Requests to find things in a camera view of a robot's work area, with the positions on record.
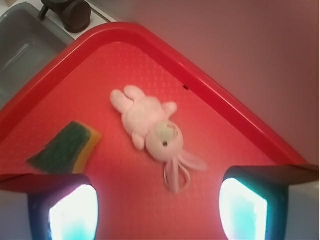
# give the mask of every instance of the pink wall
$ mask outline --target pink wall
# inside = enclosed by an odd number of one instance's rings
[[[163,39],[319,164],[318,0],[90,0]]]

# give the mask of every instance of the black knob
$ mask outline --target black knob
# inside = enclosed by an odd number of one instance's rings
[[[90,24],[91,8],[84,0],[41,0],[43,8],[39,19],[43,20],[49,9],[61,19],[70,33],[80,33]]]

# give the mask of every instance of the gray sink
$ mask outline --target gray sink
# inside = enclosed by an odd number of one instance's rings
[[[0,110],[74,39],[20,3],[0,17]]]

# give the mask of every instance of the yellow sponge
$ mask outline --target yellow sponge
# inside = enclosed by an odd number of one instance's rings
[[[83,173],[101,134],[91,127],[72,121],[48,145],[27,162],[49,174]]]

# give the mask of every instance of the stuffed toy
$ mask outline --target stuffed toy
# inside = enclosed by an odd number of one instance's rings
[[[110,95],[111,104],[122,114],[122,123],[131,136],[133,145],[138,150],[146,150],[157,161],[165,163],[164,180],[168,188],[179,193],[190,184],[187,170],[205,171],[207,164],[200,158],[186,152],[184,137],[179,127],[169,118],[177,111],[175,102],[160,101],[132,85],[124,88],[124,92],[113,90]],[[180,173],[185,181],[180,184]]]

